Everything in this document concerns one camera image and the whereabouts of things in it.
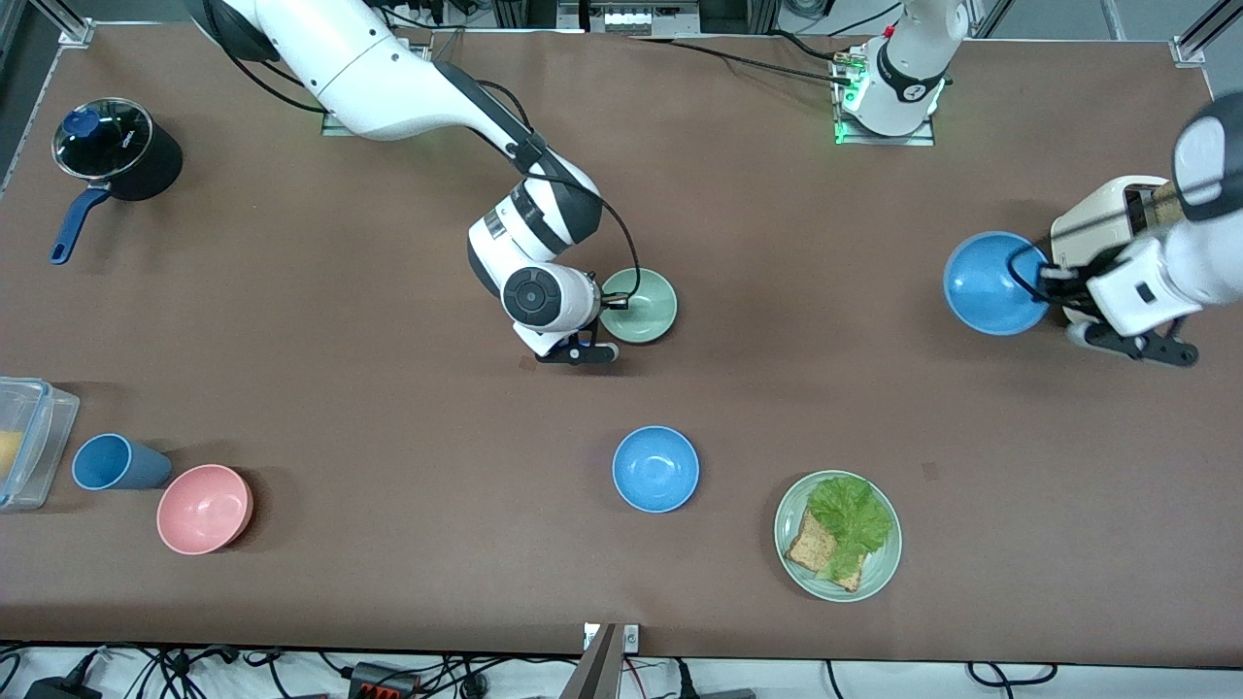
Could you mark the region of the green bowl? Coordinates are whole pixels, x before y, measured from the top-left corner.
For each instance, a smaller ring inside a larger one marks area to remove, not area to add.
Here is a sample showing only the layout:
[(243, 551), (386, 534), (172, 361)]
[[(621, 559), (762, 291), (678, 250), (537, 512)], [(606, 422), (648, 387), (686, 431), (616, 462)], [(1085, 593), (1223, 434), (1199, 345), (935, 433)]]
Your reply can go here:
[(626, 345), (651, 345), (665, 336), (677, 315), (677, 295), (665, 276), (648, 267), (618, 271), (603, 284), (603, 295), (636, 291), (626, 301), (626, 310), (603, 311), (607, 331)]

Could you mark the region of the blue bowl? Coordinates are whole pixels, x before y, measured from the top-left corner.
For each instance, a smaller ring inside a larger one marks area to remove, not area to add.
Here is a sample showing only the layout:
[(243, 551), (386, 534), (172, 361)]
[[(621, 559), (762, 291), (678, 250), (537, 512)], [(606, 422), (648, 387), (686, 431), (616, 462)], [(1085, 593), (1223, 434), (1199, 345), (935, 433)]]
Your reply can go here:
[(1030, 262), (1047, 257), (1014, 233), (977, 234), (955, 248), (943, 270), (943, 297), (960, 322), (989, 336), (1025, 333), (1049, 305), (1028, 289)]
[(681, 432), (648, 425), (622, 438), (610, 471), (626, 505), (639, 512), (675, 512), (699, 488), (700, 455)]

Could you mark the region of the pink bowl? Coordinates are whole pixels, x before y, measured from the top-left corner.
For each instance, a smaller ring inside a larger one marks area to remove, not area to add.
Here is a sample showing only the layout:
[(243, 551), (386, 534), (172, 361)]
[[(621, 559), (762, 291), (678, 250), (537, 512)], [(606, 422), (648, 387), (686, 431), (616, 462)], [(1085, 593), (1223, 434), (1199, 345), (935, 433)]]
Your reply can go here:
[(254, 495), (246, 479), (230, 466), (203, 464), (181, 473), (165, 488), (157, 510), (162, 544), (177, 553), (213, 553), (226, 549), (252, 521)]

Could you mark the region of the white toaster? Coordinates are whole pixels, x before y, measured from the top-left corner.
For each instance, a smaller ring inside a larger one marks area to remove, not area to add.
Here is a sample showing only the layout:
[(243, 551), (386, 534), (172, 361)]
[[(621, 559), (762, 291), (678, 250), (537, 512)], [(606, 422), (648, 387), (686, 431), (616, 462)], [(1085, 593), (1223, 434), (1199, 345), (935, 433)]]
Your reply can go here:
[(1117, 177), (1098, 187), (1052, 225), (1052, 266), (1083, 267), (1098, 252), (1126, 248), (1150, 228), (1185, 220), (1173, 182), (1158, 177)]

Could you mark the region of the white power strip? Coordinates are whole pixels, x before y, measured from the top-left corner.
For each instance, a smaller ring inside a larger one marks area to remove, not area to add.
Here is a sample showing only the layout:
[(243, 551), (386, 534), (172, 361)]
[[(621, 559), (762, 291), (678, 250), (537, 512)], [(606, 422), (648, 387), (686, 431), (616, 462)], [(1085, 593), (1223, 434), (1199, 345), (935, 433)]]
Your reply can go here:
[(676, 32), (687, 9), (680, 5), (590, 6), (590, 29), (625, 36), (654, 36)]

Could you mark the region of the green lettuce leaf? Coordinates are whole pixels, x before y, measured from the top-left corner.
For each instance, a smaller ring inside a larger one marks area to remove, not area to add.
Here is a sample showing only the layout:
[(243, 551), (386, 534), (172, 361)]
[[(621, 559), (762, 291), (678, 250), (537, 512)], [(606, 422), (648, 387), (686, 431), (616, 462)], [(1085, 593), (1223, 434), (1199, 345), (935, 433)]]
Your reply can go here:
[(892, 515), (879, 499), (876, 488), (861, 478), (834, 478), (817, 483), (808, 498), (808, 512), (829, 532), (834, 553), (817, 572), (817, 580), (846, 583), (868, 553), (883, 549), (892, 531)]

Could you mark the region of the brown toast slice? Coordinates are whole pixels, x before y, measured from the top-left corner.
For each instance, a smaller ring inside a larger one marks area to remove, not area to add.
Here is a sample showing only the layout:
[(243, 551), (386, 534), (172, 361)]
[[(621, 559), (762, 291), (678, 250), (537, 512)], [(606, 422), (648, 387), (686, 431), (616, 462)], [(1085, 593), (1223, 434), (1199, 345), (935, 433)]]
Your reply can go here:
[(796, 536), (786, 549), (786, 561), (812, 572), (817, 580), (838, 585), (848, 593), (856, 593), (860, 588), (868, 556), (866, 549), (839, 544), (809, 509), (802, 514)]

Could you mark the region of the green plate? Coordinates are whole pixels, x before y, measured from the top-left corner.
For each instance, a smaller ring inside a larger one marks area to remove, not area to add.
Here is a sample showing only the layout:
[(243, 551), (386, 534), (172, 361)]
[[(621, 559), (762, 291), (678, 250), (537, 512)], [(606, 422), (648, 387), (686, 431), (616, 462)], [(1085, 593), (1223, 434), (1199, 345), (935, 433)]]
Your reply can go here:
[(786, 561), (786, 549), (789, 549), (791, 540), (794, 539), (796, 530), (798, 530), (802, 514), (808, 509), (810, 491), (815, 488), (817, 483), (830, 481), (834, 478), (859, 476), (849, 471), (827, 470), (800, 478), (781, 498), (781, 504), (778, 504), (774, 514), (773, 537), (781, 565), (786, 570), (786, 573), (791, 576), (791, 580), (794, 580), (796, 585), (799, 585), (804, 592), (818, 599), (849, 603), (875, 596), (892, 580), (892, 576), (897, 572), (897, 562), (901, 560), (904, 540), (900, 522), (897, 522), (897, 512), (892, 507), (892, 502), (880, 488), (875, 486), (875, 483), (868, 481), (876, 488), (879, 499), (888, 507), (888, 512), (892, 515), (892, 531), (890, 531), (883, 549), (869, 553), (864, 562), (864, 570), (861, 570), (861, 586), (856, 590), (856, 593), (848, 593), (829, 581), (817, 580), (812, 572)]

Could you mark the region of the grey metal stand pole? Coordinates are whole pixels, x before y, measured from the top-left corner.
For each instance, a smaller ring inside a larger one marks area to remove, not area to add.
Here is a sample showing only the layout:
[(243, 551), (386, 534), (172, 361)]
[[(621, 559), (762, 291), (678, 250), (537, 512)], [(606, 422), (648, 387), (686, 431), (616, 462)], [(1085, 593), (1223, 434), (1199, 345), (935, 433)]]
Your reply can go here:
[(558, 699), (617, 699), (624, 624), (600, 624)]

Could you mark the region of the black orange power strip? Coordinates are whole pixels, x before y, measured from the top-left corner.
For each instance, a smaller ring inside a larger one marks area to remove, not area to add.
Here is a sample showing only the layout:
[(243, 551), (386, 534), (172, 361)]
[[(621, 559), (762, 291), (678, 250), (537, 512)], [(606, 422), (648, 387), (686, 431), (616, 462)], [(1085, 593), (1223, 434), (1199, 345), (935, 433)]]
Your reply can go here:
[(421, 685), (416, 670), (359, 662), (351, 668), (347, 699), (414, 699)]

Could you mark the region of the blue cup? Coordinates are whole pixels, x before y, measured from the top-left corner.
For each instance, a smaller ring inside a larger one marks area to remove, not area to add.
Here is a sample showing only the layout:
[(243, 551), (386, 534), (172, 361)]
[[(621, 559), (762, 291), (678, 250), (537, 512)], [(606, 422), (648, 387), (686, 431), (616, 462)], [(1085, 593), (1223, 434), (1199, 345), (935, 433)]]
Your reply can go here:
[(162, 488), (172, 478), (172, 460), (124, 435), (106, 433), (80, 447), (72, 461), (72, 478), (76, 486), (87, 491)]

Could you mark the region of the glass lid with blue knob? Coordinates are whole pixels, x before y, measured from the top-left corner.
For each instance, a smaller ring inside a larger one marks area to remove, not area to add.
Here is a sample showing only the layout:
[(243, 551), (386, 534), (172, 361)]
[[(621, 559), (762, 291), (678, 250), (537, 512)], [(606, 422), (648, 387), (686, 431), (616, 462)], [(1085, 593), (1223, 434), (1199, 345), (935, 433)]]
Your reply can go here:
[(140, 104), (101, 98), (80, 104), (58, 121), (50, 150), (63, 172), (99, 182), (131, 169), (150, 146), (154, 119)]

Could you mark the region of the clear plastic container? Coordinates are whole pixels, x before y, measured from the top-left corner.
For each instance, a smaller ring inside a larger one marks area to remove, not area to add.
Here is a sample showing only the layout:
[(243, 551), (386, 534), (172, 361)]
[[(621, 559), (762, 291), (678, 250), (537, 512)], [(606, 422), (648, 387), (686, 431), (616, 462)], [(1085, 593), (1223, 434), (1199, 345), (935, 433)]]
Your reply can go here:
[[(31, 378), (31, 381), (40, 381), (40, 378)], [(46, 381), (44, 382), (50, 387), (50, 465), (53, 466), (53, 475), (56, 475), (65, 447), (68, 443), (68, 435), (72, 427), (75, 427), (75, 419), (80, 410), (80, 398), (58, 389), (57, 386), (52, 386)]]

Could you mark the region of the black power adapter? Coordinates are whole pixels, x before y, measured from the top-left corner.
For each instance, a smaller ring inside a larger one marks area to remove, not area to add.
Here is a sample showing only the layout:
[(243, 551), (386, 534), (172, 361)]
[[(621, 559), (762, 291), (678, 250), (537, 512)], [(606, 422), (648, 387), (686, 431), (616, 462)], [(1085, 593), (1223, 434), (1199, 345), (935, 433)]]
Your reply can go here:
[(67, 678), (48, 677), (32, 682), (22, 699), (102, 699), (102, 693)]

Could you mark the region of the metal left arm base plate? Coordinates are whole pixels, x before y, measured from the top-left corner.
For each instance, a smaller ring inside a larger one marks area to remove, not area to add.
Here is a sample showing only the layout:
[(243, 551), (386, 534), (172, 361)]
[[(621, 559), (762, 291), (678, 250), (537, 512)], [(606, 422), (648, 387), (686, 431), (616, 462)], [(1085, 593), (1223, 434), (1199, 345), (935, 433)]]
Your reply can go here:
[[(897, 101), (889, 104), (883, 97), (891, 90), (883, 81), (871, 80), (869, 65), (875, 51), (866, 44), (851, 46), (848, 51), (835, 53), (832, 75), (844, 77), (845, 85), (833, 88), (834, 133), (838, 146), (935, 146), (932, 114), (937, 109), (937, 98), (946, 87), (945, 80), (919, 101), (905, 103)], [(889, 127), (919, 114), (924, 117), (919, 128), (909, 133), (891, 134), (888, 131), (874, 131), (874, 122)]]

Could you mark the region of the aluminium frame profile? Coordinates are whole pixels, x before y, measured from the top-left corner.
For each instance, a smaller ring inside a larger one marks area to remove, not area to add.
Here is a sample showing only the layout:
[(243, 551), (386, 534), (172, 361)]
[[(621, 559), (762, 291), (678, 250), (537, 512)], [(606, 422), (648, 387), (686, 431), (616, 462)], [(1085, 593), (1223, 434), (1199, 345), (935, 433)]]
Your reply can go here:
[(88, 49), (92, 41), (96, 22), (93, 17), (76, 12), (68, 0), (26, 0), (44, 17), (48, 17), (58, 31), (58, 45), (66, 49)]
[(1196, 17), (1190, 27), (1168, 44), (1175, 65), (1180, 68), (1203, 65), (1204, 49), (1224, 35), (1241, 17), (1243, 17), (1243, 0), (1213, 0), (1206, 12)]

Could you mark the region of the white metal bracket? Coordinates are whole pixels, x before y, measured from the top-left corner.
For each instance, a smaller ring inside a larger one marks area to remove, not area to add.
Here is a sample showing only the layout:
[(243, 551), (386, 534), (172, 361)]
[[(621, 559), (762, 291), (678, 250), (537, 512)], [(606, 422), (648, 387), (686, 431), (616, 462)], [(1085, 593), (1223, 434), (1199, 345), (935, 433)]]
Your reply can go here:
[[(598, 623), (585, 623), (583, 626), (583, 650), (588, 650), (590, 643), (593, 643), (595, 634), (602, 629), (602, 624)], [(624, 648), (626, 655), (638, 655), (640, 650), (640, 626), (639, 624), (625, 624), (622, 631), (622, 647)]]

